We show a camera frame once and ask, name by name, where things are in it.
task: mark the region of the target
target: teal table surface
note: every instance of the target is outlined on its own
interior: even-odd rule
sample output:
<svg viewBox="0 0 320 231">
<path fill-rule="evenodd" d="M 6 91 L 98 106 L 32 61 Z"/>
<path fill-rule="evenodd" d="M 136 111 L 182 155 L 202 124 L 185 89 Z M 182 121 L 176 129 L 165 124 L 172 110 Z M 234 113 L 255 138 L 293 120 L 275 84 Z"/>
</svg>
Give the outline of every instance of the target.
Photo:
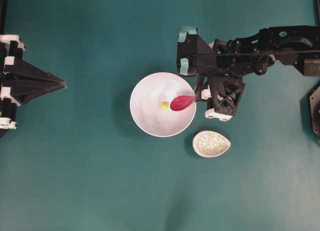
<svg viewBox="0 0 320 231">
<path fill-rule="evenodd" d="M 68 88 L 20 107 L 17 130 L 0 140 L 0 230 L 319 230 L 308 110 L 319 78 L 277 62 L 244 78 L 231 121 L 206 119 L 200 104 L 168 138 L 144 133 L 129 110 L 140 79 L 176 74 L 181 26 L 211 42 L 290 25 L 315 25 L 313 0 L 9 0 L 5 32 Z M 197 156 L 201 130 L 231 149 Z"/>
</svg>

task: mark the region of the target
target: yellow ball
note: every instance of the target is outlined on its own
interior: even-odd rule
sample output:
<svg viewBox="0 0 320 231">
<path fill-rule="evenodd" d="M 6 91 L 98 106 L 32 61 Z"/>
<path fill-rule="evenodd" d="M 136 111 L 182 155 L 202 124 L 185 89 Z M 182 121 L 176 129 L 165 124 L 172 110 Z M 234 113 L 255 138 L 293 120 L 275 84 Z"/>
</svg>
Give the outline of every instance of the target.
<svg viewBox="0 0 320 231">
<path fill-rule="evenodd" d="M 167 110 L 169 108 L 169 103 L 167 102 L 163 102 L 161 107 L 164 109 L 164 110 Z"/>
</svg>

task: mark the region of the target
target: cable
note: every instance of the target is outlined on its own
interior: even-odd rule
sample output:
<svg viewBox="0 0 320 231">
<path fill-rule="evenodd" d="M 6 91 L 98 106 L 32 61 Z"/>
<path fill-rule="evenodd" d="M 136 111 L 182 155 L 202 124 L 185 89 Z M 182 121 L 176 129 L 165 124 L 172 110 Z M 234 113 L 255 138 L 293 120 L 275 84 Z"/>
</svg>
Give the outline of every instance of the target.
<svg viewBox="0 0 320 231">
<path fill-rule="evenodd" d="M 276 52 L 255 52 L 255 53 L 248 53 L 248 52 L 238 52 L 238 53 L 208 53 L 208 54 L 195 54 L 191 55 L 194 57 L 216 57 L 216 56 L 266 56 L 266 55 L 289 55 L 289 54 L 308 54 L 308 53 L 320 53 L 320 49 L 314 50 L 292 50 L 292 51 L 276 51 Z"/>
</svg>

